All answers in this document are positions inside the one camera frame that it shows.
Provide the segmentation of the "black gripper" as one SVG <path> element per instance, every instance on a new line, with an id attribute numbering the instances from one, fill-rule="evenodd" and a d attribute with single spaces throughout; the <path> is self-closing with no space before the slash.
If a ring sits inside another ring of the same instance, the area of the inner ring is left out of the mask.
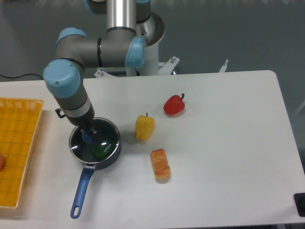
<path id="1" fill-rule="evenodd" d="M 67 116 L 69 121 L 75 125 L 81 127 L 86 131 L 87 135 L 94 137 L 97 133 L 95 127 L 93 126 L 94 110 L 89 109 L 88 111 L 83 110 L 64 110 L 62 108 L 57 108 L 55 110 L 57 116 L 62 119 Z"/>

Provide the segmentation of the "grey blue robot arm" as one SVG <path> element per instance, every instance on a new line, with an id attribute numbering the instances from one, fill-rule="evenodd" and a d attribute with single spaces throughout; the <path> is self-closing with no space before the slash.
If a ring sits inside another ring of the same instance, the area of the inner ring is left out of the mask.
<path id="1" fill-rule="evenodd" d="M 62 30 L 56 43 L 54 61 L 43 71 L 43 79 L 65 117 L 81 127 L 89 136 L 100 131 L 93 124 L 94 109 L 83 85 L 87 67 L 144 66 L 143 38 L 137 36 L 136 25 L 151 16 L 149 0 L 85 0 L 85 7 L 94 14 L 107 15 L 105 38 L 89 39 L 73 27 Z"/>

